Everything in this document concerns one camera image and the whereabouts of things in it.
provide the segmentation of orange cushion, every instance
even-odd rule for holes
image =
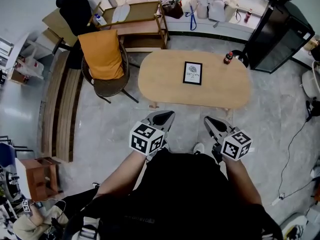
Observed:
[[[116,29],[81,34],[78,38],[94,79],[118,79],[124,75]]]

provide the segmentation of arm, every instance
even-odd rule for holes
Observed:
[[[236,193],[246,204],[262,205],[261,197],[251,181],[244,164],[238,160],[233,161],[222,156],[226,165],[228,180],[233,185]]]
[[[32,211],[32,216],[29,218],[30,221],[32,221],[35,226],[40,226],[45,218],[34,204],[30,206],[30,210]]]
[[[96,197],[105,194],[127,196],[134,189],[139,174],[145,164],[146,156],[137,151],[131,154],[120,166],[100,185]]]

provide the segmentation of refrigerator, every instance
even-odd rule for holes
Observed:
[[[252,70],[273,73],[315,34],[301,11],[291,2],[269,2],[245,46]]]

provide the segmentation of blue lanyard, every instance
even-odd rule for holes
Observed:
[[[194,10],[190,4],[190,9],[191,9],[191,13],[190,12],[186,12],[185,13],[185,16],[186,17],[189,17],[191,16],[191,20],[190,20],[190,30],[191,31],[194,31],[196,28],[197,28],[197,22],[196,22],[196,18],[195,18],[195,15],[194,15]]]

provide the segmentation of chair leg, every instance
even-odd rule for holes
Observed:
[[[136,68],[140,69],[140,66],[139,66],[139,65],[137,65],[137,64],[134,64],[134,63],[129,62],[129,65],[134,66],[134,67],[136,67]]]
[[[122,89],[121,92],[123,92],[125,95],[127,95],[130,99],[132,99],[136,103],[139,103],[139,101],[137,101],[134,97],[132,97],[129,93],[127,93],[125,89]]]
[[[16,149],[16,148],[15,148],[15,151],[18,151],[18,152],[34,152],[32,149]]]
[[[0,139],[0,142],[8,142],[11,145],[11,139]]]
[[[99,96],[97,95],[100,99],[103,99],[104,101],[108,102],[109,104],[111,104],[111,101],[110,100],[107,100],[105,97],[102,97],[102,96]]]

